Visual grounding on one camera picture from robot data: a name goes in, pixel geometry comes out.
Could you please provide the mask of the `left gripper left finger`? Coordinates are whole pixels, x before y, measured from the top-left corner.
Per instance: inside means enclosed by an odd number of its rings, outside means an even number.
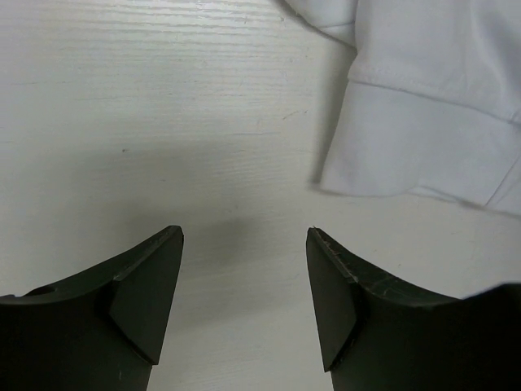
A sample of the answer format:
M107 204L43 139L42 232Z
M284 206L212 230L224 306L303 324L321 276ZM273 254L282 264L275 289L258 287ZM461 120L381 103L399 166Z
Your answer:
M4 390L144 390L182 262L168 226L66 279L1 299Z

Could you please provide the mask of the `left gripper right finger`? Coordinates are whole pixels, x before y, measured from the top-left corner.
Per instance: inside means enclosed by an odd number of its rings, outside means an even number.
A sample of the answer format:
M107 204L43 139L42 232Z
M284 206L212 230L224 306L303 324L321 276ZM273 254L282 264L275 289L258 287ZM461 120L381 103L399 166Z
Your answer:
M311 228L322 362L336 390L517 390L520 286L464 299L420 288Z

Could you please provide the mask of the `white fabric skirt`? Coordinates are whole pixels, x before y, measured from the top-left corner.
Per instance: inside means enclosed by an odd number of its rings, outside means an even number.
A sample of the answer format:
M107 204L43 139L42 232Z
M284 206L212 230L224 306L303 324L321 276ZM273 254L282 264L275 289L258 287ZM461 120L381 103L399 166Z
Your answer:
M517 1L293 1L356 51L319 186L520 213Z

